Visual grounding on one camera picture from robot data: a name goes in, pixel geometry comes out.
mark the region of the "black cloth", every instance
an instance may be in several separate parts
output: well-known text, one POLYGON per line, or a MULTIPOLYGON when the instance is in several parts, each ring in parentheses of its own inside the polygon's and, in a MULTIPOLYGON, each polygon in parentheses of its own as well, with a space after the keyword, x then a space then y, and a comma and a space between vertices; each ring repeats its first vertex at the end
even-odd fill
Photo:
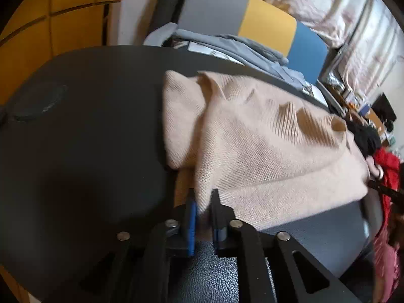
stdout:
POLYGON ((363 126, 349 120, 345 120, 348 130, 353 133, 354 140, 363 157, 373 156, 375 151, 381 148, 380 137, 372 126, 363 126))

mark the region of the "white curtain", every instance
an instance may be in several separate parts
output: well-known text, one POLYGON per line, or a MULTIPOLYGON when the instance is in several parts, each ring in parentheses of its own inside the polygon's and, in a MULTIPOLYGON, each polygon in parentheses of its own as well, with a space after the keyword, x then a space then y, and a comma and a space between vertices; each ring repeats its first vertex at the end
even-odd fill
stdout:
POLYGON ((368 0, 338 66, 345 84, 370 96, 404 55, 403 32, 382 0, 368 0))
POLYGON ((265 0, 316 32, 330 47, 353 33, 367 0, 265 0))

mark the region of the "black leather surface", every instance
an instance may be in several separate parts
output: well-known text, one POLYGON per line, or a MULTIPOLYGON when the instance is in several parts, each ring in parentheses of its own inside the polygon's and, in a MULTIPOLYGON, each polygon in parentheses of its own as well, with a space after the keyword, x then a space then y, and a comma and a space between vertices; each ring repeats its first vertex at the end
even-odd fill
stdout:
POLYGON ((236 258, 215 256, 211 242, 195 248, 195 258, 171 263, 168 302, 238 302, 236 258))

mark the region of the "gray cloth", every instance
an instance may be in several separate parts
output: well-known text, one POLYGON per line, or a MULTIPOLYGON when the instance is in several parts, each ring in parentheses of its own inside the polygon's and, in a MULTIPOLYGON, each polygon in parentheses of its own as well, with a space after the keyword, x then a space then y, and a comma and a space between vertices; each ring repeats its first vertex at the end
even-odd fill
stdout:
POLYGON ((263 56, 255 50, 259 50, 258 43, 254 42, 253 47, 255 49, 246 44, 249 42, 253 42, 251 40, 243 38, 237 40, 226 39, 224 37, 233 37, 233 35, 223 35, 224 37, 209 36, 186 31, 183 29, 177 29, 174 32, 173 36, 179 39, 196 42, 211 49, 223 52, 246 66, 250 66, 252 68, 258 69, 262 72, 284 80, 300 91, 302 91, 303 88, 307 86, 304 80, 304 76, 301 72, 297 72, 296 70, 289 69, 286 66, 281 66, 279 64, 279 60, 283 60, 283 55, 280 52, 271 54, 271 49, 262 46, 263 48, 265 48, 267 54, 271 55, 272 59, 277 60, 276 62, 271 61, 270 59, 268 59, 267 56, 263 56))
POLYGON ((262 45, 253 40, 247 39, 246 37, 241 37, 232 34, 219 34, 215 36, 244 43, 245 45, 253 49, 255 52, 258 52, 259 54, 266 57, 270 61, 279 62, 281 66, 287 66, 287 64, 289 63, 289 60, 286 57, 284 57, 281 52, 271 49, 270 47, 266 47, 265 45, 262 45))
POLYGON ((164 26, 156 29, 155 31, 151 32, 143 42, 143 45, 152 45, 155 47, 161 47, 163 43, 168 40, 175 30, 178 28, 178 25, 169 22, 164 26))
POLYGON ((237 35, 247 5, 248 0, 185 0, 178 27, 206 35, 237 35))

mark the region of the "red cloth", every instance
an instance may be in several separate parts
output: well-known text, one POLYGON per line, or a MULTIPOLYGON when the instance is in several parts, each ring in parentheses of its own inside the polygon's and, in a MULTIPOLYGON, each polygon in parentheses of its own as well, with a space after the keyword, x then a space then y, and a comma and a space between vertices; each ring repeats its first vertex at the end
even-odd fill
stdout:
POLYGON ((383 184, 393 190, 398 190, 400 183, 400 159, 383 148, 376 150, 373 159, 384 171, 383 184))
MULTIPOLYGON (((373 159, 376 164, 383 168, 383 185, 393 190, 398 190, 400 159, 383 148, 374 153, 373 159)), ((381 203, 384 219, 381 229, 373 241, 374 269, 377 276, 385 280, 382 302, 386 302, 398 285, 399 261, 397 251, 388 244, 389 231, 387 225, 391 213, 391 198, 381 195, 381 203)))

